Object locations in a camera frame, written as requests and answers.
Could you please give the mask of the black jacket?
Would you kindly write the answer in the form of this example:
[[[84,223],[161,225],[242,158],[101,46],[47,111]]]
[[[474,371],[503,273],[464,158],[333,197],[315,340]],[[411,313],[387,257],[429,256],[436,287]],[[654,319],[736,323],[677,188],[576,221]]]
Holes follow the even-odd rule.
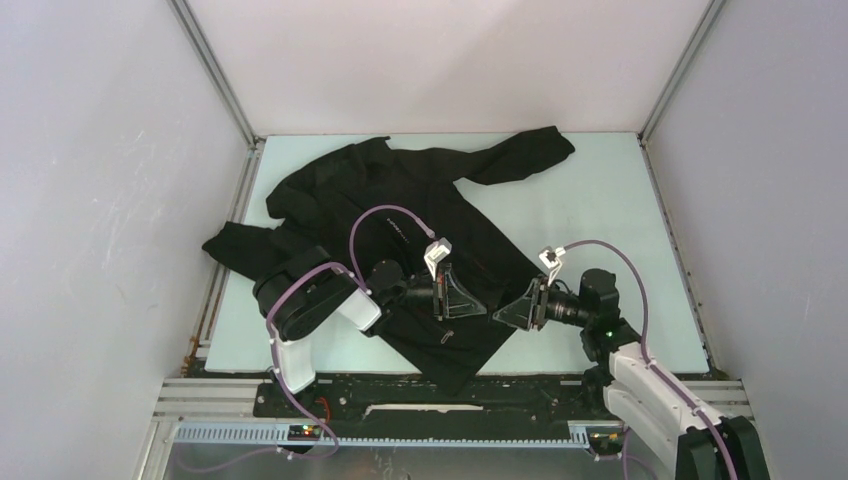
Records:
[[[457,182],[524,180],[575,152],[556,127],[524,131],[489,148],[393,148],[385,137],[331,151],[282,179],[267,196],[274,228],[229,222],[203,250],[257,281],[273,268],[321,247],[333,261],[369,273],[385,259],[408,273],[425,270],[426,230],[449,240],[459,281],[489,310],[521,296],[539,268],[482,212]]]

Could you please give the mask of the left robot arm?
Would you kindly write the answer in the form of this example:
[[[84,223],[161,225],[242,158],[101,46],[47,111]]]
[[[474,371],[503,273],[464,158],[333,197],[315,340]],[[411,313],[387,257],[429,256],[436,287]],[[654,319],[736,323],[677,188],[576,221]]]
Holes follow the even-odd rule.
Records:
[[[455,277],[449,244],[426,250],[422,272],[408,273],[391,259],[377,262],[366,279],[315,247],[256,281],[253,296],[266,319],[272,370],[281,381],[278,404],[304,416],[316,403],[310,335],[338,317],[378,337],[432,381],[448,383],[449,357],[466,349],[463,335],[487,317],[486,304]]]

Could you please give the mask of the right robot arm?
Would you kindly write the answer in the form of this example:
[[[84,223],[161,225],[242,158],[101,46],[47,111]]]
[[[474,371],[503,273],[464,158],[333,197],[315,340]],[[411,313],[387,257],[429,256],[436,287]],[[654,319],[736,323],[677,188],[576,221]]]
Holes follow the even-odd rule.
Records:
[[[585,271],[577,293],[560,291],[540,276],[493,317],[521,330],[549,322],[579,327],[594,364],[583,374],[583,408],[596,418],[621,419],[675,478],[769,478],[753,423],[720,412],[659,363],[622,316],[614,274]]]

